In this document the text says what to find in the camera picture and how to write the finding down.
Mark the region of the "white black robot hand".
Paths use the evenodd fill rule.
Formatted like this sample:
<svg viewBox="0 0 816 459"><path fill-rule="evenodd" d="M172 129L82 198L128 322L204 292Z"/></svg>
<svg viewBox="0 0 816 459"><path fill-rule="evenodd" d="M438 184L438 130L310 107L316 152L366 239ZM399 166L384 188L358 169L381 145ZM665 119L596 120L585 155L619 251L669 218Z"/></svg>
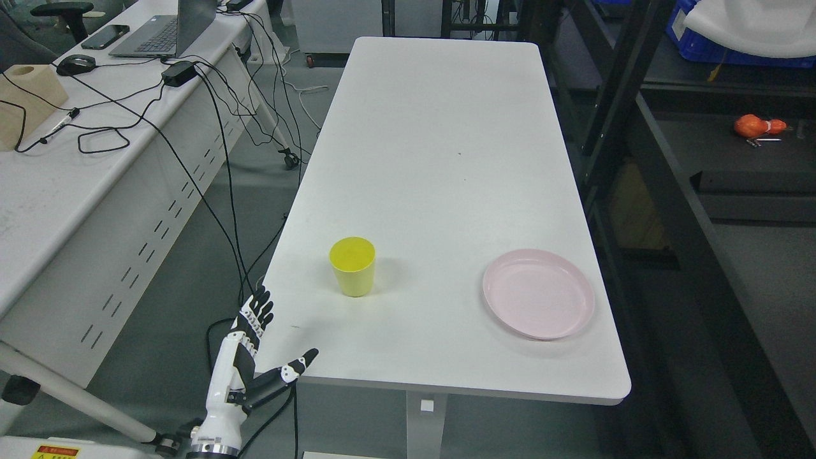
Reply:
<svg viewBox="0 0 816 459"><path fill-rule="evenodd" d="M240 308L221 342L208 386L207 416L191 435L187 458L237 458L243 448L241 426L254 409L281 395L306 372L319 351L256 374L256 355L273 321L271 293L261 285Z"/></svg>

